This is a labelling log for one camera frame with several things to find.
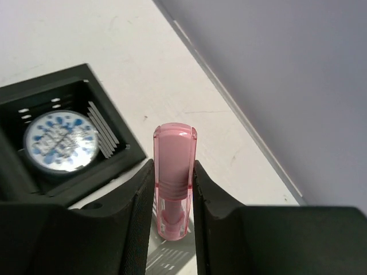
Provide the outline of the pink transparent tube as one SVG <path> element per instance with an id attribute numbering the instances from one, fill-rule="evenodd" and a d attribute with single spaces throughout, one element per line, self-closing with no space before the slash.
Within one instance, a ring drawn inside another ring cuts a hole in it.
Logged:
<path id="1" fill-rule="evenodd" d="M 184 123 L 162 124 L 153 146 L 158 233 L 177 241 L 188 232 L 197 131 Z"/>

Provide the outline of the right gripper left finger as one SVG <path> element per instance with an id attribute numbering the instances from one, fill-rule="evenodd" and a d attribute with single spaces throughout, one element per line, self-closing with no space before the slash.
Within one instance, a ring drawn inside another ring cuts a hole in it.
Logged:
<path id="1" fill-rule="evenodd" d="M 154 163 L 80 209 L 1 204 L 2 274 L 144 274 Z"/>

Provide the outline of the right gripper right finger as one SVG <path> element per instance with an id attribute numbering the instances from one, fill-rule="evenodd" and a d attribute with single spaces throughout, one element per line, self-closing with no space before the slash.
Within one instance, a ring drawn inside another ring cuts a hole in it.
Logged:
<path id="1" fill-rule="evenodd" d="M 365 274 L 366 216 L 353 207 L 247 206 L 196 162 L 198 274 Z"/>

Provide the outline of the blue glue jar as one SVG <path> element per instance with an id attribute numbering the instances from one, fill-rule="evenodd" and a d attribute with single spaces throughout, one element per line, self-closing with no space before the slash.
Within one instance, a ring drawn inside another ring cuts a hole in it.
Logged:
<path id="1" fill-rule="evenodd" d="M 94 124 L 86 116 L 68 110 L 51 111 L 32 120 L 23 144 L 33 165 L 62 176 L 86 168 L 100 151 Z"/>

